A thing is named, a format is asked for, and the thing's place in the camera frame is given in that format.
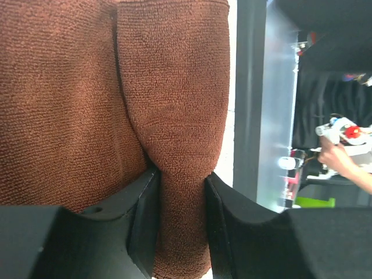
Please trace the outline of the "person's hand in background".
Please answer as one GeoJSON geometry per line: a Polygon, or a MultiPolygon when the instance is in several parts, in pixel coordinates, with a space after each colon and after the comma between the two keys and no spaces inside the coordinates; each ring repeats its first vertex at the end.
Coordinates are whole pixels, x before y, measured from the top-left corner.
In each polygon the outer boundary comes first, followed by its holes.
{"type": "Polygon", "coordinates": [[[335,145],[326,137],[320,137],[320,144],[319,162],[345,178],[352,178],[358,167],[349,155],[347,155],[344,146],[342,144],[335,145]]]}

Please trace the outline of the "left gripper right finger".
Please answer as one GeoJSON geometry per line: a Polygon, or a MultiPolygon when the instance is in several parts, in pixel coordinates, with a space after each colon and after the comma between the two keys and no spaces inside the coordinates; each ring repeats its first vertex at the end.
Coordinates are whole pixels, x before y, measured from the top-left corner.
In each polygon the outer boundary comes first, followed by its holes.
{"type": "Polygon", "coordinates": [[[226,185],[205,180],[214,278],[371,277],[371,209],[266,209],[226,185]]]}

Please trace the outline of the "brown towel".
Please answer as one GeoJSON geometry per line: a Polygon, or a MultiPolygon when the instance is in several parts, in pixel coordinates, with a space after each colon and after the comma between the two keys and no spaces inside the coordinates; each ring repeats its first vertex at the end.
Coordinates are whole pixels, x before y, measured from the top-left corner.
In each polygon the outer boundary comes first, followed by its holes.
{"type": "Polygon", "coordinates": [[[154,163],[153,275],[210,269],[204,179],[220,156],[227,1],[2,1],[1,204],[79,212],[154,163]]]}

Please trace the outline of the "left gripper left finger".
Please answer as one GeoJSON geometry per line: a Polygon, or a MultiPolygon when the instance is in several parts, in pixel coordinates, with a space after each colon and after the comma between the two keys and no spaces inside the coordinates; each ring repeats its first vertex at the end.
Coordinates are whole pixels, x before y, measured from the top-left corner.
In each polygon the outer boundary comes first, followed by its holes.
{"type": "Polygon", "coordinates": [[[2,278],[151,278],[160,173],[148,169],[82,213],[1,207],[2,278]]]}

